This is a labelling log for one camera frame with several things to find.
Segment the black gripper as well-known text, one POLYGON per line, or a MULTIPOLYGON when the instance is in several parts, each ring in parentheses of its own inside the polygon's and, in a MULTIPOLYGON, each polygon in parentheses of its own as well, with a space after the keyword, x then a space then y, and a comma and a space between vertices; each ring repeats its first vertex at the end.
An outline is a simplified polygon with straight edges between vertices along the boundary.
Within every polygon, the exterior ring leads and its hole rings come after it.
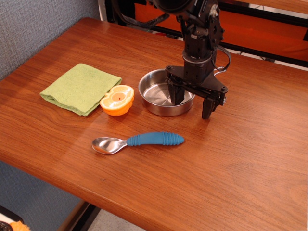
POLYGON ((204 98, 202 119, 209 119, 219 105, 226 102, 228 88, 216 77, 227 67, 216 66, 216 54, 195 58, 183 54, 184 66, 166 67, 168 91, 173 105, 179 105, 185 98, 185 91, 204 98))

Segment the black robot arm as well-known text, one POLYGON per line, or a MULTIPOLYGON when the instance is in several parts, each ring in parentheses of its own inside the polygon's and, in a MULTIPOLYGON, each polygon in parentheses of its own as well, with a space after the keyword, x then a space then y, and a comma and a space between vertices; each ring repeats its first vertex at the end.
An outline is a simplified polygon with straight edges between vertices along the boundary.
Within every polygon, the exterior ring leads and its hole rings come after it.
POLYGON ((217 51, 230 53, 220 46, 224 29, 220 25, 216 0, 155 0, 161 11, 177 17, 184 40, 183 66, 167 66, 168 91, 173 105, 180 104, 185 91, 204 99, 202 118, 208 119, 226 101, 228 88, 216 75, 229 65, 216 65, 217 51))

